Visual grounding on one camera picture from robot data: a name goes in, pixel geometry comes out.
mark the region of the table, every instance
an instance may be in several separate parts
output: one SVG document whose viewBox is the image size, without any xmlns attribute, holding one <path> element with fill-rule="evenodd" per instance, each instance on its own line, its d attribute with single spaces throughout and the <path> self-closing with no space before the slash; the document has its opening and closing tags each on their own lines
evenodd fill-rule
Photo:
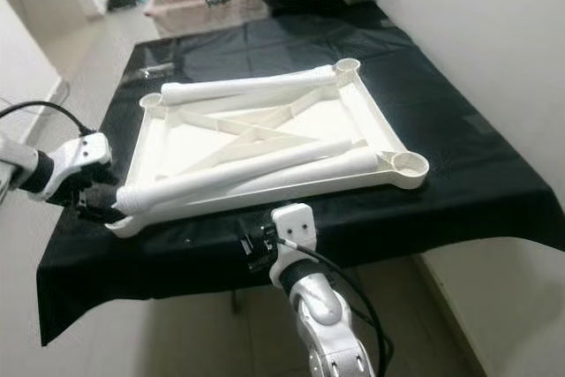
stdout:
<svg viewBox="0 0 565 377">
<path fill-rule="evenodd" d="M 424 186 L 371 187 L 301 199 L 313 208 L 318 251 L 357 266 L 477 238 L 526 238 L 565 251 L 563 213 L 550 187 L 374 4 L 321 15 L 285 15 L 220 32 L 143 43 L 125 72 L 172 62 L 167 78 L 120 84 L 101 131 L 125 180 L 142 109 L 167 81 L 296 72 L 358 58 L 361 78 L 405 146 L 424 155 Z M 119 239 L 65 210 L 37 270 L 41 343 L 89 309 L 268 283 L 250 274 L 240 226 L 268 220 L 281 203 L 158 224 Z"/>
</svg>

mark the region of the tray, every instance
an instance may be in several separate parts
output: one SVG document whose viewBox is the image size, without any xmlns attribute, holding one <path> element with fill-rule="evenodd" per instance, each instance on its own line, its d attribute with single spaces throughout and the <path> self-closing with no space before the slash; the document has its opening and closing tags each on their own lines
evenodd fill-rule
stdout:
<svg viewBox="0 0 565 377">
<path fill-rule="evenodd" d="M 117 196 L 129 216 L 107 227 L 128 238 L 153 223 L 278 200 L 372 185 L 419 187 L 429 164 L 398 139 L 359 66 L 343 59 L 308 72 L 163 86 L 144 96 Z M 257 171 L 262 163 L 266 172 Z M 242 170 L 251 174 L 241 177 Z"/>
</svg>

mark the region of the white tube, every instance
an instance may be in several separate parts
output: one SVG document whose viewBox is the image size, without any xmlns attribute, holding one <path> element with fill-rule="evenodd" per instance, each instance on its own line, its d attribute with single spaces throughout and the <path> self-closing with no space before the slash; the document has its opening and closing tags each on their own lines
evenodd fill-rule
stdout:
<svg viewBox="0 0 565 377">
<path fill-rule="evenodd" d="M 361 147 L 343 155 L 319 159 L 315 162 L 304 163 L 245 181 L 227 192 L 223 192 L 222 195 L 235 196 L 243 193 L 260 192 L 274 187 L 368 174 L 375 172 L 378 166 L 379 156 L 375 151 L 370 147 Z"/>
<path fill-rule="evenodd" d="M 350 139 L 308 143 L 272 154 L 218 165 L 211 170 L 167 178 L 149 185 L 126 185 L 117 191 L 116 209 L 126 215 L 138 215 L 163 202 L 186 197 L 218 186 L 315 161 L 324 156 L 337 156 L 351 149 Z"/>
<path fill-rule="evenodd" d="M 337 74 L 331 65 L 292 74 L 275 75 L 257 79 L 228 79 L 204 83 L 167 83 L 161 87 L 162 102 L 165 105 L 178 105 L 202 99 L 254 93 L 277 88 L 293 89 L 335 84 Z"/>
</svg>

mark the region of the tiled floor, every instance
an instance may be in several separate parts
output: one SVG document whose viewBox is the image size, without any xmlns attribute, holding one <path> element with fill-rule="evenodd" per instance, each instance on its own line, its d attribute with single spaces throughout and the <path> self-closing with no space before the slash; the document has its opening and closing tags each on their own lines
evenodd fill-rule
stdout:
<svg viewBox="0 0 565 377">
<path fill-rule="evenodd" d="M 65 106 L 92 126 L 102 121 L 133 44 L 157 36 L 139 10 L 119 12 L 95 25 L 83 33 L 93 40 L 67 42 L 50 53 L 56 65 L 66 66 L 62 73 L 70 78 L 72 94 Z M 70 57 L 84 60 L 76 66 Z M 49 150 L 75 132 L 63 117 L 53 116 L 38 146 Z M 57 207 L 34 203 L 22 193 L 11 194 L 0 208 L 3 377 L 309 376 L 288 301 L 273 287 L 240 291 L 237 314 L 230 310 L 229 293 L 110 302 L 89 312 L 48 348 L 40 348 L 34 273 L 59 214 Z M 395 340 L 389 377 L 471 376 L 410 259 L 351 273 Z M 373 331 L 355 324 L 374 352 Z"/>
</svg>

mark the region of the black cloth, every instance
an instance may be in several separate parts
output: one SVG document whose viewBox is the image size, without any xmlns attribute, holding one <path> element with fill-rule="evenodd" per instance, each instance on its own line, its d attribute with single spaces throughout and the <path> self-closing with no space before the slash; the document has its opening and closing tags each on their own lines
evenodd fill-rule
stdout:
<svg viewBox="0 0 565 377">
<path fill-rule="evenodd" d="M 122 84 L 101 131 L 124 181 L 141 96 L 162 83 L 259 77 L 358 58 L 361 77 L 405 146 L 431 164 L 418 190 L 370 187 L 301 199 L 313 208 L 318 251 L 342 266 L 421 253 L 477 238 L 526 238 L 565 250 L 554 193 L 520 155 L 374 5 L 293 15 L 135 47 L 126 72 L 172 61 L 175 75 Z M 167 298 L 268 283 L 251 275 L 240 225 L 281 203 L 158 224 L 130 239 L 65 210 L 37 271 L 41 343 L 112 299 Z"/>
</svg>

